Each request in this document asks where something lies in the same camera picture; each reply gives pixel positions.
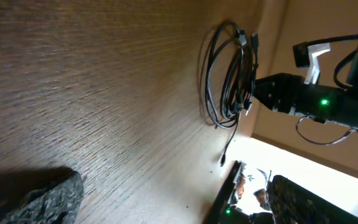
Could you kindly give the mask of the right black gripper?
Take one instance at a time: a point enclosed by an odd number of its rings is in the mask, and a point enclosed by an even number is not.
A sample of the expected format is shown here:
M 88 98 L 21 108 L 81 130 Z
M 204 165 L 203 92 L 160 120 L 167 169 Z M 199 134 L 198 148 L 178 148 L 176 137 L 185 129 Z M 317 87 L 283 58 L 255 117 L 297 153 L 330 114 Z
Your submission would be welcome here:
M 302 76 L 278 73 L 256 80 L 254 96 L 272 111 L 289 113 L 302 85 Z

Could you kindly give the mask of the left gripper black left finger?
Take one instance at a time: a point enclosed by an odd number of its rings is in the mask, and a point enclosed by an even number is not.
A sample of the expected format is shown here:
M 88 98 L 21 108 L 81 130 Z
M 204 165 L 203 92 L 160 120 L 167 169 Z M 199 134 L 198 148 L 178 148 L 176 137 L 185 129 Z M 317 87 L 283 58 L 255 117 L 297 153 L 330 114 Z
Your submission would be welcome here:
M 83 196 L 81 175 L 73 171 L 63 180 L 28 193 L 0 224 L 74 224 Z

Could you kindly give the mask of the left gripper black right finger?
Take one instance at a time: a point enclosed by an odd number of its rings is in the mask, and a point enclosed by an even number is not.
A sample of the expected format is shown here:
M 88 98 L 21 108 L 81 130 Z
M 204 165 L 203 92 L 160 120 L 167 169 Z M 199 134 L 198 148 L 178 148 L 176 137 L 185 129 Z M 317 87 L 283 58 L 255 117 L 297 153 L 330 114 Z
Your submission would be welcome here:
M 268 183 L 266 193 L 275 224 L 358 224 L 357 216 L 281 175 Z

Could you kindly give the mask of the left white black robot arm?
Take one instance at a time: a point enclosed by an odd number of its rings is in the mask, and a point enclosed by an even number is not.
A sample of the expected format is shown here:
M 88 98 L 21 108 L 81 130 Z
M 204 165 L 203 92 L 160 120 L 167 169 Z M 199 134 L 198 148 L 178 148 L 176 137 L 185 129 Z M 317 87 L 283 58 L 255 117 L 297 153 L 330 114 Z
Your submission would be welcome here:
M 358 217 L 329 203 L 281 175 L 268 177 L 255 192 L 263 212 L 250 215 L 238 207 L 245 164 L 237 161 L 219 190 L 206 223 L 358 224 Z M 72 172 L 56 183 L 29 192 L 0 223 L 74 223 L 83 199 L 83 182 Z

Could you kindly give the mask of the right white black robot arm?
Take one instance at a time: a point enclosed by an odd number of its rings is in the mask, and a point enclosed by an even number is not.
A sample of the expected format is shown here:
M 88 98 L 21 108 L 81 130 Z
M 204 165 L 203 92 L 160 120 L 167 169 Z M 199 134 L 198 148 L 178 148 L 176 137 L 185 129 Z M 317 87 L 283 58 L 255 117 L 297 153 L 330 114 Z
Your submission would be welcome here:
M 334 74 L 348 63 L 351 69 L 345 85 L 306 84 L 302 76 L 278 73 L 256 80 L 254 96 L 272 111 L 347 126 L 345 139 L 358 132 L 358 47 L 338 63 Z

